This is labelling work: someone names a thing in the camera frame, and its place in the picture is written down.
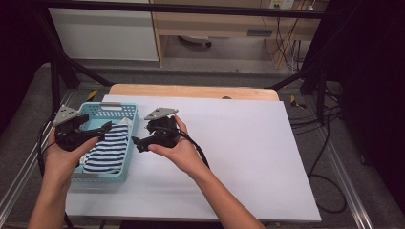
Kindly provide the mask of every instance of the white cabinet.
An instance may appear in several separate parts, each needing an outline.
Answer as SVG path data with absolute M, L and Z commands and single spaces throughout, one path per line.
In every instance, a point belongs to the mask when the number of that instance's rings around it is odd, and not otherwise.
M 114 2 L 149 3 L 148 0 Z M 65 53 L 71 58 L 158 61 L 150 12 L 67 9 L 50 12 Z

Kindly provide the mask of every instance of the tripod leg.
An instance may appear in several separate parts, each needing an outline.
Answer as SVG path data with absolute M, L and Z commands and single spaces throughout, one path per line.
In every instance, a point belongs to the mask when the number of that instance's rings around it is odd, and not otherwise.
M 43 48 L 48 51 L 50 59 L 52 61 L 57 62 L 58 64 L 58 73 L 66 82 L 66 86 L 68 88 L 77 88 L 80 85 L 75 72 L 72 68 L 67 65 L 64 56 L 63 56 L 63 48 L 60 45 L 59 40 L 56 38 L 53 30 L 51 29 L 49 23 L 45 19 L 44 16 L 44 9 L 36 9 L 32 11 L 32 15 L 35 17 L 36 22 L 40 28 L 39 32 L 42 34 L 38 34 L 38 37 L 45 36 L 48 42 L 43 42 Z
M 318 117 L 319 123 L 324 125 L 324 104 L 325 104 L 325 89 L 326 89 L 326 77 L 324 71 L 321 72 L 318 84 L 318 95 L 316 99 L 316 116 Z
M 80 65 L 79 63 L 75 62 L 73 59 L 71 59 L 69 56 L 65 55 L 65 59 L 67 60 L 68 63 L 70 63 L 75 69 L 78 71 L 81 71 L 82 73 L 86 74 L 93 80 L 97 81 L 98 83 L 102 84 L 103 86 L 113 86 L 114 83 L 108 81 L 107 79 L 99 76 L 96 73 L 93 73 L 92 71 L 86 69 L 84 66 Z
M 265 87 L 265 89 L 272 89 L 274 91 L 278 91 L 278 90 L 284 88 L 286 85 L 294 82 L 297 79 L 305 78 L 306 75 L 308 75 L 308 73 L 311 72 L 311 70 L 312 70 L 312 68 L 304 68 L 299 73 L 296 73 L 296 74 L 288 77 L 287 79 L 282 80 L 281 82 L 274 84 L 273 86 Z

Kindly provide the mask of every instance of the forearm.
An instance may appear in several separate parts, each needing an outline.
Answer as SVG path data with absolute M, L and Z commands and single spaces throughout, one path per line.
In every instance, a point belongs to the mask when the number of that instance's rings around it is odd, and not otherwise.
M 29 228 L 62 228 L 67 188 L 44 182 L 33 209 Z
M 211 171 L 200 173 L 194 180 L 224 228 L 265 228 Z

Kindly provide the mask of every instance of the electrical wiring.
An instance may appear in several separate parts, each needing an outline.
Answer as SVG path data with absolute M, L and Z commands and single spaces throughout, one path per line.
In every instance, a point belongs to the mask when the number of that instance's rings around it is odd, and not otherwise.
M 177 135 L 180 135 L 180 136 L 184 137 L 184 138 L 187 139 L 188 141 L 190 141 L 190 142 L 196 147 L 196 150 L 197 150 L 197 152 L 199 153 L 200 158 L 202 159 L 202 162 L 203 162 L 203 163 L 206 165 L 206 167 L 208 167 L 208 169 L 209 169 L 208 160 L 206 159 L 205 154 L 203 153 L 203 149 L 190 137 L 190 135 L 188 135 L 188 133 L 186 133 L 186 132 L 184 132 L 184 131 L 182 131 L 182 130 L 180 130 L 180 129 L 178 129 L 178 130 L 175 131 L 175 130 L 171 130 L 171 129 L 164 128 L 164 127 L 153 127 L 153 128 L 151 128 L 151 130 L 152 130 L 152 131 L 161 130 L 161 131 L 166 131 L 166 132 L 175 133 L 175 134 L 177 134 Z
M 333 111 L 333 109 L 330 109 L 329 112 L 328 112 L 328 115 L 327 115 L 327 122 L 326 122 L 327 135 L 326 135 L 326 137 L 325 137 L 325 142 L 324 142 L 324 144 L 322 145 L 322 148 L 321 148 L 321 150 L 319 151 L 318 156 L 316 157 L 315 161 L 313 162 L 313 164 L 312 164 L 312 166 L 311 166 L 311 168 L 310 168 L 310 170 L 309 170 L 309 173 L 307 173 L 307 176 L 308 176 L 308 179 L 309 179 L 309 180 L 310 180 L 312 177 L 321 178 L 321 179 L 323 179 L 323 180 L 325 180 L 325 181 L 331 183 L 334 187 L 336 187 L 336 189 L 338 190 L 338 192 L 339 192 L 340 195 L 342 196 L 342 199 L 343 199 L 343 202 L 344 202 L 344 203 L 343 203 L 343 206 L 342 206 L 340 209 L 338 209 L 338 210 L 331 210 L 331 209 L 327 209 L 327 208 L 321 206 L 319 203 L 316 203 L 316 205 L 318 206 L 319 209 L 322 209 L 322 210 L 325 211 L 325 212 L 328 212 L 328 213 L 331 213 L 331 214 L 339 214 L 339 213 L 344 212 L 344 211 L 346 210 L 347 206 L 348 206 L 348 203 L 347 203 L 347 200 L 346 200 L 346 196 L 345 196 L 345 194 L 343 193 L 342 189 L 341 189 L 335 182 L 333 182 L 331 179 L 329 179 L 329 178 L 327 178 L 327 177 L 324 177 L 324 176 L 321 176 L 321 175 L 317 175 L 317 174 L 315 174 L 315 173 L 313 172 L 314 169 L 315 169 L 315 167 L 316 167 L 316 165 L 317 165 L 318 162 L 319 162 L 319 159 L 321 158 L 322 154 L 325 152 L 325 149 L 326 149 L 326 147 L 327 147 L 327 145 L 328 145 L 328 142 L 329 142 L 329 139 L 330 139 L 330 120 L 329 120 L 329 118 L 330 118 L 330 115 L 331 115 L 331 112 Z
M 303 7 L 305 6 L 306 1 L 307 1 L 307 0 L 304 0 L 304 2 L 303 2 L 302 5 L 301 5 L 300 10 L 303 9 Z M 297 23 L 298 23 L 299 20 L 300 20 L 300 18 L 296 18 L 296 19 L 295 19 L 295 22 L 294 22 L 294 24 L 292 25 L 291 30 L 289 30 L 289 32 L 282 38 L 282 37 L 281 37 L 281 33 L 280 33 L 280 17 L 277 17 L 277 32 L 276 32 L 277 50 L 273 53 L 273 55 L 275 55 L 275 53 L 276 53 L 277 51 L 279 51 L 280 54 L 283 56 L 283 58 L 284 58 L 284 60 L 285 60 L 286 66 L 287 66 L 289 69 L 291 69 L 293 73 L 295 73 L 294 71 L 298 71 L 299 68 L 296 68 L 296 69 L 294 68 L 294 66 L 293 66 L 293 61 L 292 61 L 291 65 L 288 63 L 287 55 L 286 55 L 286 53 L 285 53 L 285 50 L 286 50 L 287 47 L 285 47 L 284 42 L 285 42 L 286 38 L 288 37 L 287 44 L 289 44 L 289 42 L 290 42 L 290 40 L 291 40 L 291 37 L 292 37 L 292 33 L 293 33 L 293 31 L 294 31 L 294 29 L 295 29 L 295 27 L 296 27 L 296 25 L 297 25 Z
M 292 74 L 295 74 L 294 72 L 294 56 L 295 56 L 295 46 L 292 48 L 292 55 L 291 55 L 291 66 L 292 66 Z
M 334 109 L 334 107 L 332 107 L 332 108 L 327 108 L 327 109 L 325 109 L 324 112 L 327 112 L 327 111 L 329 111 L 330 109 Z M 306 118 L 309 118 L 309 117 L 316 117 L 316 114 L 311 114 L 311 115 L 302 116 L 302 117 L 290 117 L 288 120 L 302 120 L 302 119 L 306 119 Z
M 104 229 L 104 226 L 105 226 L 105 223 L 107 222 L 107 220 L 106 219 L 103 219 L 102 221 L 101 221 L 101 223 L 100 223 L 100 227 L 99 227 L 99 229 Z
M 37 142 L 36 142 L 36 152 L 37 152 L 36 159 L 37 159 L 37 162 L 38 162 L 38 167 L 39 167 L 39 171 L 41 173 L 41 177 L 44 177 L 44 174 L 45 174 L 45 159 L 44 159 L 45 152 L 52 145 L 57 143 L 57 141 L 55 141 L 55 142 L 49 144 L 47 147 L 45 147 L 44 150 L 42 150 L 42 140 L 43 140 L 42 135 L 44 135 L 45 129 L 47 128 L 48 124 L 52 120 L 54 120 L 54 118 L 55 118 L 55 114 L 51 114 L 50 117 L 42 124 L 42 126 L 41 126 L 41 128 L 39 130 L 38 139 L 37 139 Z M 69 219 L 66 212 L 65 212 L 65 215 L 64 215 L 64 220 L 65 220 L 65 223 L 68 226 L 68 228 L 73 228 L 74 227 L 74 225 L 72 224 L 72 222 Z
M 336 113 L 331 114 L 331 115 L 323 115 L 322 118 L 333 116 L 333 119 L 331 121 L 334 121 L 341 114 L 342 113 L 339 111 L 339 112 L 336 112 Z M 319 122 L 319 119 L 313 119 L 313 120 L 308 121 L 308 122 L 292 123 L 294 125 L 291 125 L 292 126 L 291 129 L 299 129 L 299 128 L 306 127 L 306 126 L 311 125 L 311 124 L 316 124 L 318 122 Z
M 298 57 L 296 60 L 297 61 L 297 72 L 300 71 L 300 50 L 301 50 L 301 41 L 298 42 Z
M 329 123 L 331 123 L 331 122 L 333 122 L 334 120 L 336 120 L 336 119 L 340 116 L 340 114 L 341 114 L 341 112 L 338 112 L 338 113 L 336 113 L 336 114 L 331 114 L 331 116 L 334 116 L 334 115 L 335 115 L 335 117 L 334 117 L 332 120 L 330 120 Z M 295 129 L 299 129 L 299 128 L 303 128 L 303 127 L 306 127 L 306 126 L 296 127 L 296 128 L 292 128 L 292 129 L 295 130 Z M 300 133 L 296 133 L 296 134 L 294 134 L 294 135 L 302 135 L 302 134 L 305 134 L 305 133 L 308 133 L 308 132 L 317 130 L 317 129 L 321 128 L 321 127 L 322 127 L 321 125 L 318 125 L 318 126 L 315 127 L 315 128 L 312 128 L 312 129 L 309 129 L 309 130 L 306 130 L 306 131 L 303 131 L 303 132 L 300 132 Z

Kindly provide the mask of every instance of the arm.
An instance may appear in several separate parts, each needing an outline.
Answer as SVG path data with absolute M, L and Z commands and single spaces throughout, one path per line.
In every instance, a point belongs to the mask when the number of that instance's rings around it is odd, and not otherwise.
M 54 142 L 53 129 L 48 144 Z M 71 185 L 71 176 L 75 165 L 96 143 L 97 138 L 92 138 L 72 152 L 64 151 L 56 144 L 50 146 L 47 151 L 41 191 L 36 200 L 28 228 L 62 228 L 66 196 Z
M 177 116 L 175 118 L 179 128 L 187 133 L 185 124 Z M 265 228 L 203 164 L 188 140 L 180 137 L 173 149 L 149 145 L 149 150 L 166 156 L 194 179 L 224 228 Z

